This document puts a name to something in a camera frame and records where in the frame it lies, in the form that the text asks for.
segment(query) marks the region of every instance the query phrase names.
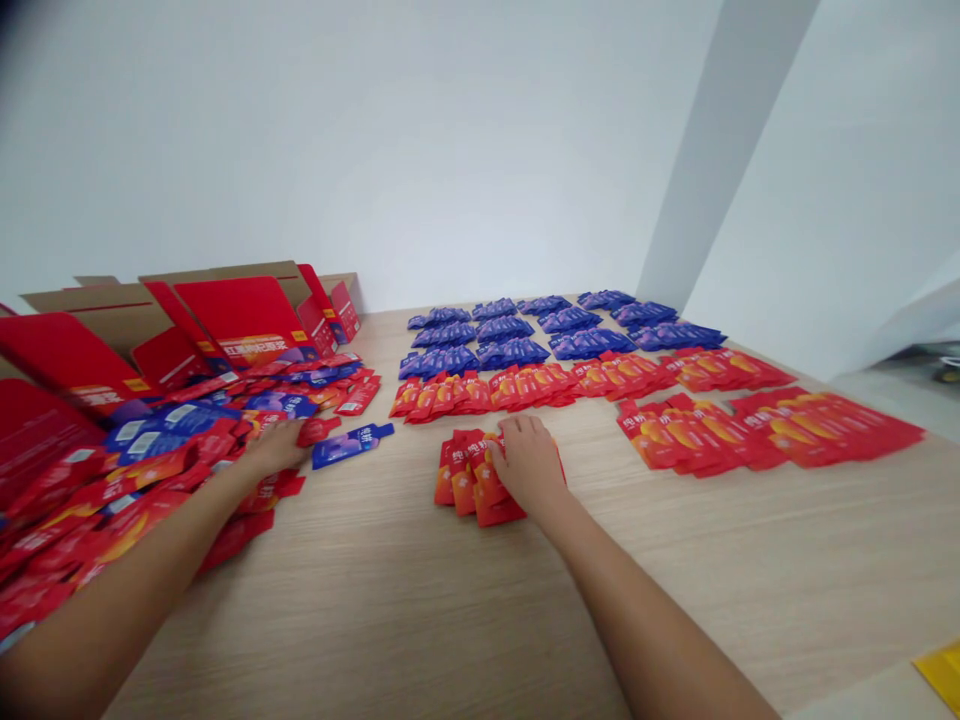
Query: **floor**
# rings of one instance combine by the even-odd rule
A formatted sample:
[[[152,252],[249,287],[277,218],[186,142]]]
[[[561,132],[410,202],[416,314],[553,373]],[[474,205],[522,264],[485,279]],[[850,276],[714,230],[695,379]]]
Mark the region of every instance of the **floor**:
[[[884,362],[830,384],[877,410],[960,443],[960,383],[934,382],[936,359]]]

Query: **stack of packets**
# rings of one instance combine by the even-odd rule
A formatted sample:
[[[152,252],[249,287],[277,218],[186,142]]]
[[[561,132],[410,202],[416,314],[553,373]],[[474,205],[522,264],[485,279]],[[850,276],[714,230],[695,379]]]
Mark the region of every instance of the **stack of packets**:
[[[620,327],[630,330],[660,325],[661,323],[674,323],[679,319],[677,311],[672,307],[655,302],[635,302],[621,305],[610,312],[610,317],[616,320]]]
[[[453,322],[438,327],[424,328],[417,333],[410,347],[466,345],[476,340],[477,331],[470,323]]]
[[[797,378],[770,363],[739,350],[721,348],[678,350],[664,361],[677,382],[690,392],[710,390],[759,390],[796,382]]]
[[[527,516],[500,482],[486,441],[505,453],[503,435],[483,430],[454,430],[440,449],[440,469],[433,502],[454,507],[457,517],[477,516],[481,528],[503,525]]]
[[[608,350],[633,352],[637,346],[626,335],[597,327],[570,335],[554,335],[550,338],[550,349],[557,360],[588,360]]]
[[[680,393],[641,407],[620,403],[617,423],[652,470],[706,478],[738,467],[769,470],[867,461],[919,442],[923,430],[832,393],[793,387],[730,401],[736,415]]]
[[[407,330],[437,327],[452,322],[470,322],[470,313],[460,308],[434,308],[426,315],[414,315],[407,320]]]
[[[473,351],[458,345],[452,348],[434,348],[422,355],[410,353],[400,361],[400,379],[431,378],[442,372],[462,375],[468,370],[479,370],[480,361]]]
[[[309,417],[299,444],[327,447],[340,418],[310,416],[321,408],[359,415],[379,387],[372,372],[356,355],[338,355],[225,373],[171,394],[101,445],[65,453],[0,518],[0,641],[43,620],[198,488],[216,482],[216,473],[272,423]],[[315,387],[315,377],[325,386]],[[277,503],[297,495],[304,480],[296,469],[264,478],[217,536],[200,572],[269,530]]]
[[[521,300],[517,303],[517,309],[524,315],[548,315],[557,310],[571,307],[570,301],[559,295],[548,295],[547,297],[537,298],[536,300]]]
[[[477,342],[502,342],[511,338],[533,335],[533,326],[518,317],[500,317],[487,320],[477,329]]]
[[[585,310],[616,310],[621,305],[635,303],[633,295],[627,295],[619,290],[601,290],[598,293],[583,293],[577,297],[580,307]]]
[[[530,338],[514,338],[504,343],[486,343],[477,349],[481,370],[504,370],[514,365],[535,365],[550,353]]]
[[[586,377],[586,371],[578,374],[576,368],[564,370],[558,363],[514,366],[494,375],[489,383],[475,371],[462,377],[441,373],[428,382],[411,378],[397,389],[390,417],[403,417],[405,423],[417,425],[444,415],[564,407],[587,397],[583,386],[589,386],[592,380]]]
[[[540,327],[546,333],[566,333],[574,330],[586,330],[599,325],[603,319],[578,307],[569,307],[549,315],[537,318]]]
[[[473,309],[473,319],[480,321],[516,314],[517,306],[513,304],[513,300],[510,298],[500,298],[486,305],[477,303],[477,306]]]
[[[688,347],[718,348],[727,339],[719,330],[693,323],[663,323],[639,328],[628,335],[647,352]]]

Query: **orange packet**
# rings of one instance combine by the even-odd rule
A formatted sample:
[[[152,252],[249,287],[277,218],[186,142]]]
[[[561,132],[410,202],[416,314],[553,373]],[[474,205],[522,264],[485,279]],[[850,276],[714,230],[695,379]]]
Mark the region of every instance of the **orange packet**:
[[[447,440],[440,447],[440,469],[437,470],[437,489],[433,493],[436,505],[456,505],[453,497],[453,477],[450,467],[453,463],[453,440]]]

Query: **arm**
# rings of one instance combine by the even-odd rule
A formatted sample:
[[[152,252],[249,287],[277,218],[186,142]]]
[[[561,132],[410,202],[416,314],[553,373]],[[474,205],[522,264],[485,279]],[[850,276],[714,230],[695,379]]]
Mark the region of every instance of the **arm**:
[[[563,558],[636,718],[777,718],[750,681],[567,491],[539,418],[500,423],[500,480]]]
[[[308,451],[296,446],[301,424],[272,426],[240,460],[0,656],[0,707],[32,720],[99,718],[237,505],[267,475],[303,462]]]

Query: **white wall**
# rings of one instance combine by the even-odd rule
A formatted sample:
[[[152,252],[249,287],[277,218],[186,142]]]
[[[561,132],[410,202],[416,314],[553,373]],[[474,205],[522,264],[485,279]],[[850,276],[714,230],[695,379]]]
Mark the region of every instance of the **white wall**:
[[[958,247],[960,4],[822,0],[686,316],[821,379]]]
[[[721,0],[72,0],[0,84],[0,300],[295,257],[368,310],[631,290]]]

